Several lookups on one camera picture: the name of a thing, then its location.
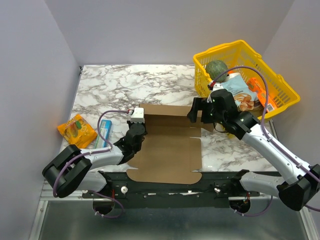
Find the brown cardboard box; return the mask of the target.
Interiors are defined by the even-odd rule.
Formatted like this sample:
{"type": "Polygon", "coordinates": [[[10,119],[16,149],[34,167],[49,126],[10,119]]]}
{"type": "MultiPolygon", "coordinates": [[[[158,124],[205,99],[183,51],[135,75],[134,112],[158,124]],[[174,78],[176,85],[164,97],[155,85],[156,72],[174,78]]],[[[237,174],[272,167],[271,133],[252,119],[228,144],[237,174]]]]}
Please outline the brown cardboard box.
{"type": "Polygon", "coordinates": [[[128,161],[128,177],[136,182],[197,183],[202,174],[202,130],[212,132],[212,124],[187,118],[189,106],[141,103],[147,135],[141,150],[128,161]]]}

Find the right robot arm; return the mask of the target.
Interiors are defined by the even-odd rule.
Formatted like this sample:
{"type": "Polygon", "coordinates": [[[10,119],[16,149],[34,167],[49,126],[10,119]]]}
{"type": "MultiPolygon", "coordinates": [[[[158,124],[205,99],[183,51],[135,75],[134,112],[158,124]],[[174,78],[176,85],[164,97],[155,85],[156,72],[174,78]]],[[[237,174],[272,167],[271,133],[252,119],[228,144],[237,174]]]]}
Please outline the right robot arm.
{"type": "Polygon", "coordinates": [[[319,192],[320,166],[295,156],[254,115],[239,111],[227,90],[213,91],[208,98],[195,97],[187,118],[191,123],[200,120],[204,124],[221,124],[228,133],[253,147],[280,174],[276,177],[239,171],[230,183],[234,195],[247,191],[264,193],[279,198],[291,210],[300,211],[319,192]]]}

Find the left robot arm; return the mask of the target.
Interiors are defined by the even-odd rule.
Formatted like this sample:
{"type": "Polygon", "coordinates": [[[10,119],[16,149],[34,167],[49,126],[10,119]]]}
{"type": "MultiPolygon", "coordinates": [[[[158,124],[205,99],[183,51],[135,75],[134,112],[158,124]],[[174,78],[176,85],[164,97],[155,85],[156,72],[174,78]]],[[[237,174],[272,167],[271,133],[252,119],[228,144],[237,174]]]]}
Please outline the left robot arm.
{"type": "Polygon", "coordinates": [[[92,169],[122,165],[142,148],[147,134],[144,122],[127,121],[126,135],[113,147],[80,149],[74,144],[64,148],[43,170],[42,175],[53,189],[53,195],[65,198],[76,190],[93,190],[99,197],[110,194],[106,177],[92,169]]]}

